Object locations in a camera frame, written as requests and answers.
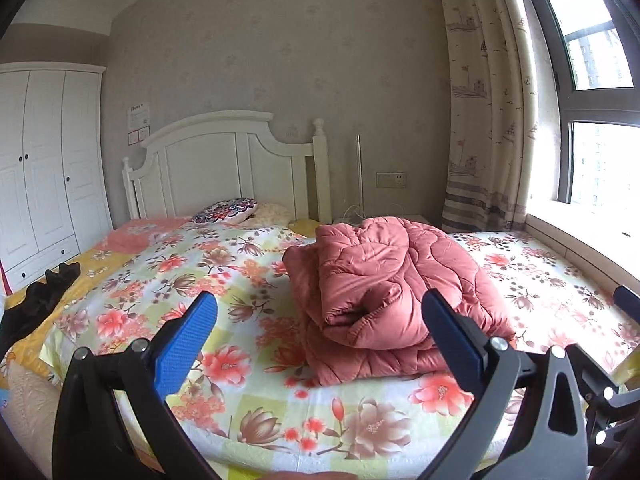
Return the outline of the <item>pink quilted coat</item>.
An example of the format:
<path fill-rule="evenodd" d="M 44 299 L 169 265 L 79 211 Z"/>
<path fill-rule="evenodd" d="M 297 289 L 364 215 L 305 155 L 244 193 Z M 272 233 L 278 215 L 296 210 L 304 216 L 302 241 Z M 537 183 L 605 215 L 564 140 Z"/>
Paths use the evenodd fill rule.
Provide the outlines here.
<path fill-rule="evenodd" d="M 312 243 L 289 247 L 282 262 L 306 360 L 323 387 L 446 370 L 422 318 L 431 289 L 485 335 L 514 338 L 494 282 L 429 224 L 396 217 L 322 224 Z"/>

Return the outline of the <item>floral duvet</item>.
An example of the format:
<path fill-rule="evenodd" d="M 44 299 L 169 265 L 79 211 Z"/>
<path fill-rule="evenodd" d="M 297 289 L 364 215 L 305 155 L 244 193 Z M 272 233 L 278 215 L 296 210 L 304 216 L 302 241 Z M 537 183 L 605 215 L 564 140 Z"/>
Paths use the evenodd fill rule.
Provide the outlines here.
<path fill-rule="evenodd" d="M 577 342 L 612 372 L 639 344 L 639 325 L 565 257 L 527 234 L 454 234 L 506 300 L 516 348 Z M 63 299 L 39 359 L 64 379 L 79 347 L 119 352 L 180 318 L 204 290 L 218 318 L 186 382 L 167 403 L 212 466 L 248 471 L 341 470 L 413 479 L 454 432 L 473 398 L 445 372 L 322 386 L 307 364 L 282 263 L 310 243 L 287 228 L 182 226 L 107 277 L 103 247 L 81 263 L 88 292 Z"/>

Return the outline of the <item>pink floral pillow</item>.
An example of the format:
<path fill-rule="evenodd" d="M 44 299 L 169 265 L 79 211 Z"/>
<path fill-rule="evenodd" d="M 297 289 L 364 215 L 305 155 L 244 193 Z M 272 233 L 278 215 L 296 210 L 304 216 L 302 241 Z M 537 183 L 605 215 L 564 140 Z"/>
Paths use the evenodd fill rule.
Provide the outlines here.
<path fill-rule="evenodd" d="M 93 246 L 93 249 L 137 255 L 178 230 L 186 222 L 188 222 L 186 217 L 130 220 L 108 233 L 103 240 Z"/>

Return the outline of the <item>white bedside table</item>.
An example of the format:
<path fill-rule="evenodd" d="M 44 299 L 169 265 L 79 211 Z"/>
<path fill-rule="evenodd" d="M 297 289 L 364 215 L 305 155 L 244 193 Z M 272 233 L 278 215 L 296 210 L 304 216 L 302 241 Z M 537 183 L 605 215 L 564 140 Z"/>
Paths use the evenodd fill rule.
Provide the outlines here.
<path fill-rule="evenodd" d="M 420 214 L 402 214 L 400 218 L 406 219 L 412 222 L 428 224 L 428 221 Z M 360 223 L 366 219 L 367 219 L 367 216 L 361 217 L 359 214 L 350 214 L 349 216 L 343 216 L 343 217 L 334 219 L 333 223 L 334 224 L 347 223 L 347 224 L 350 224 L 351 226 L 359 226 Z"/>

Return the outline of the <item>cream quilted blanket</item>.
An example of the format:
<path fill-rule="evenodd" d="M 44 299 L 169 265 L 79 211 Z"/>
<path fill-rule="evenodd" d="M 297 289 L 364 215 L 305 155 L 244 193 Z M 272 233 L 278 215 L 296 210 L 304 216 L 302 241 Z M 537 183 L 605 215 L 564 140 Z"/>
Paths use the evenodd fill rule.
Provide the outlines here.
<path fill-rule="evenodd" d="M 27 456 L 47 479 L 51 479 L 53 431 L 60 389 L 15 362 L 10 364 L 6 379 L 10 395 L 2 416 Z"/>

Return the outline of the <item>colourful round cushion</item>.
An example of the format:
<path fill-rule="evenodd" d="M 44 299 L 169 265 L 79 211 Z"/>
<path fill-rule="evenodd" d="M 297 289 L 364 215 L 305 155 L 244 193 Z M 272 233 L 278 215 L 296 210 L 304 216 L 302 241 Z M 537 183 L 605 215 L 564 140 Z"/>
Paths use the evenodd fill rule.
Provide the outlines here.
<path fill-rule="evenodd" d="M 257 208 L 258 203 L 250 197 L 220 200 L 194 214 L 190 221 L 193 223 L 225 223 L 229 226 L 236 226 L 250 218 Z"/>

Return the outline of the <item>black garment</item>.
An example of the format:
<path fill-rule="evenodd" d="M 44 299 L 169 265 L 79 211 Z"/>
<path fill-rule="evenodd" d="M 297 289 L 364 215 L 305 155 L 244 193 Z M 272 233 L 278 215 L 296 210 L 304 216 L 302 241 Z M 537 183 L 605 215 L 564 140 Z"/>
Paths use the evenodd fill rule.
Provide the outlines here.
<path fill-rule="evenodd" d="M 78 262 L 61 263 L 58 272 L 47 270 L 44 282 L 33 282 L 24 299 L 5 310 L 1 321 L 0 351 L 4 358 L 11 347 L 33 333 L 53 312 L 66 290 L 80 275 Z"/>

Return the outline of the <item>beige pillow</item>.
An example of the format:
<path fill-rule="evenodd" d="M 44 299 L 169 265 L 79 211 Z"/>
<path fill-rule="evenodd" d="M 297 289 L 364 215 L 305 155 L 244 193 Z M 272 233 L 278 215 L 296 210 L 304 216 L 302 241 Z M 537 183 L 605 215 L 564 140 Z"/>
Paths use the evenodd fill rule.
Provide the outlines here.
<path fill-rule="evenodd" d="M 268 228 L 268 226 L 288 226 L 292 221 L 292 212 L 285 206 L 259 203 L 255 211 L 243 222 L 243 228 L 261 229 Z"/>

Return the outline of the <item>white bed headboard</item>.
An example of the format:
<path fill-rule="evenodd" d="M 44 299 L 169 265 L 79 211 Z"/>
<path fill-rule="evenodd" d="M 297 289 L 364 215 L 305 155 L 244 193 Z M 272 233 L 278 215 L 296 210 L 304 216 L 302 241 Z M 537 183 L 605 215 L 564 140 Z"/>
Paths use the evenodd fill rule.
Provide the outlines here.
<path fill-rule="evenodd" d="M 315 119 L 309 143 L 284 143 L 273 114 L 220 110 L 173 122 L 141 142 L 138 169 L 122 160 L 129 217 L 193 216 L 217 200 L 250 197 L 296 220 L 332 221 L 328 137 Z"/>

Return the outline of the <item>white wardrobe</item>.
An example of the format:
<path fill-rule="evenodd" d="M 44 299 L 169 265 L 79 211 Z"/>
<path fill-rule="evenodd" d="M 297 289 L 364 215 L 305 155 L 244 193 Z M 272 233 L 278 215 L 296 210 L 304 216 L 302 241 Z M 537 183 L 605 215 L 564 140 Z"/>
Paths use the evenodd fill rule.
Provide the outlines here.
<path fill-rule="evenodd" d="M 1 284 L 15 292 L 113 227 L 103 177 L 101 66 L 1 67 Z"/>

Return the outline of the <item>patterned beige curtain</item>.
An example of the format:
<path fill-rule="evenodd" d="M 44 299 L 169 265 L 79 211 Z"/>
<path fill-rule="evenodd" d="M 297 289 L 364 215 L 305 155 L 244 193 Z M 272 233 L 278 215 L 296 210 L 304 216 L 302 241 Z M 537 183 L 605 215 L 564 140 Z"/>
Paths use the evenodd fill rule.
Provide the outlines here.
<path fill-rule="evenodd" d="M 442 227 L 521 229 L 538 122 L 524 0 L 442 0 L 442 10 L 451 96 Z"/>

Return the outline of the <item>wall power socket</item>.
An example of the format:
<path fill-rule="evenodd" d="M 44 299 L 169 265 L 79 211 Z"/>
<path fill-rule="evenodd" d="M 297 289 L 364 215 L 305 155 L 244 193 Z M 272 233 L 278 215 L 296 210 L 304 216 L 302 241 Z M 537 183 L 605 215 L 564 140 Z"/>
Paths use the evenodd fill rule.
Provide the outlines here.
<path fill-rule="evenodd" d="M 375 185 L 377 188 L 394 190 L 395 188 L 407 187 L 407 174 L 405 172 L 380 171 L 375 174 Z"/>

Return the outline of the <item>paper notices on wall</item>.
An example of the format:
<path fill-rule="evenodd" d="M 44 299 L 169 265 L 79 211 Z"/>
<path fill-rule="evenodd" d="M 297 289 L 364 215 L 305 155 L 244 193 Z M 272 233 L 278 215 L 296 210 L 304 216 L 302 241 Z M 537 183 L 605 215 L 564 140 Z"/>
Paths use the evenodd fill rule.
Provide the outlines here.
<path fill-rule="evenodd" d="M 127 138 L 128 144 L 134 145 L 145 140 L 150 134 L 150 107 L 148 103 L 140 103 L 128 108 Z"/>

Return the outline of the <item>window with dark frame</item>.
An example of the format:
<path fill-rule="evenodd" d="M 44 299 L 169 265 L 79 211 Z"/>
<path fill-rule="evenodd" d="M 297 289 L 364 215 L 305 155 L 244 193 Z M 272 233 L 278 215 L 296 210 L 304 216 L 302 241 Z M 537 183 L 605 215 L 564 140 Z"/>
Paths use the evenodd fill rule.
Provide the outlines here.
<path fill-rule="evenodd" d="M 639 6 L 530 0 L 551 56 L 561 122 L 559 199 L 590 212 L 639 208 Z"/>

